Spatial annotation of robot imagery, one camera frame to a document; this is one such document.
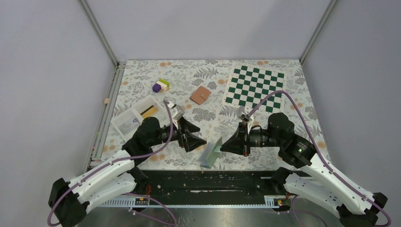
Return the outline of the green card holder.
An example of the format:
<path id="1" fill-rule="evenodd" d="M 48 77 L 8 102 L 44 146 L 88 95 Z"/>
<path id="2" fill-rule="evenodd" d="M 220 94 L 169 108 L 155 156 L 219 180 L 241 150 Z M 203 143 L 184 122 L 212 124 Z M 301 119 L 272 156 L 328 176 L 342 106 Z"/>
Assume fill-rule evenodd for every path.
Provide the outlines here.
<path id="1" fill-rule="evenodd" d="M 222 137 L 215 142 L 209 143 L 200 156 L 200 166 L 203 168 L 212 168 L 217 158 L 220 156 L 222 146 Z"/>

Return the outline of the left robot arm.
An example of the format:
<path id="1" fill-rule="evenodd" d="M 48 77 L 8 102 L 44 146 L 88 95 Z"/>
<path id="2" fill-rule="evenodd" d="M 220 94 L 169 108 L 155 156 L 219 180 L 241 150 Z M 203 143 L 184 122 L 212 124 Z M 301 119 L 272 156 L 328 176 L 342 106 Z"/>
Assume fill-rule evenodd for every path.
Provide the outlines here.
<path id="1" fill-rule="evenodd" d="M 104 163 L 71 180 L 60 178 L 52 184 L 48 226 L 56 226 L 51 222 L 55 216 L 59 225 L 73 227 L 93 208 L 133 191 L 141 173 L 137 166 L 153 155 L 153 146 L 166 147 L 169 142 L 177 141 L 181 148 L 190 152 L 207 143 L 195 135 L 199 131 L 199 127 L 184 117 L 177 124 L 164 127 L 155 117 L 145 118 L 132 138 Z"/>

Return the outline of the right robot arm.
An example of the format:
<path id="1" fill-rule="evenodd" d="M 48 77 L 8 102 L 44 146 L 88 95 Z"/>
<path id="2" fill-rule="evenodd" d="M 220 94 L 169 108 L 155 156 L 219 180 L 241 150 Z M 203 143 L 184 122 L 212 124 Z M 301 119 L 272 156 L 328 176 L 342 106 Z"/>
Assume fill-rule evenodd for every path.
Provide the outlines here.
<path id="1" fill-rule="evenodd" d="M 304 197 L 336 216 L 345 227 L 373 227 L 387 197 L 372 193 L 344 176 L 327 159 L 321 159 L 315 146 L 295 134 L 294 124 L 283 113 L 268 118 L 268 127 L 248 127 L 242 116 L 236 132 L 223 143 L 220 150 L 248 156 L 251 148 L 278 147 L 279 156 L 289 165 L 310 175 L 319 185 L 310 182 L 284 167 L 271 177 L 276 191 L 287 191 Z"/>

